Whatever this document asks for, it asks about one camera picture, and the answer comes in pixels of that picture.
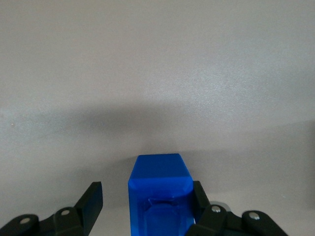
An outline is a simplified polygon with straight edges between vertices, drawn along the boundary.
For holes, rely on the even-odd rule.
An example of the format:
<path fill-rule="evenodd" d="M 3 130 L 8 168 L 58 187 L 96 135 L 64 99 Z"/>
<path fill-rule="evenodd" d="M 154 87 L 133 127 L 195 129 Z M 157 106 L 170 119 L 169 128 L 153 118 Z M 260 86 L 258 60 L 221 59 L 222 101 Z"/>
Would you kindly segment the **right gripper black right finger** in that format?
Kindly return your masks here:
<path fill-rule="evenodd" d="M 195 223 L 187 236 L 286 236 L 287 233 L 266 213 L 249 210 L 239 217 L 219 204 L 210 203 L 201 182 L 193 182 Z"/>

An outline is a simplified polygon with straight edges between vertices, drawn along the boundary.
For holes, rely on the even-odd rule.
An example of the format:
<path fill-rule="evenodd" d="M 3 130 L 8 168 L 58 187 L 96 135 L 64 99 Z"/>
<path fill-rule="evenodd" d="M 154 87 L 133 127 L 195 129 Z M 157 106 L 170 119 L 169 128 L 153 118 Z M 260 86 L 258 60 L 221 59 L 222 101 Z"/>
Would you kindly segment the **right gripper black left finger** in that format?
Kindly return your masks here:
<path fill-rule="evenodd" d="M 102 210 L 101 182 L 92 182 L 74 206 L 59 209 L 39 220 L 35 214 L 13 218 L 1 229 L 2 236 L 88 236 Z"/>

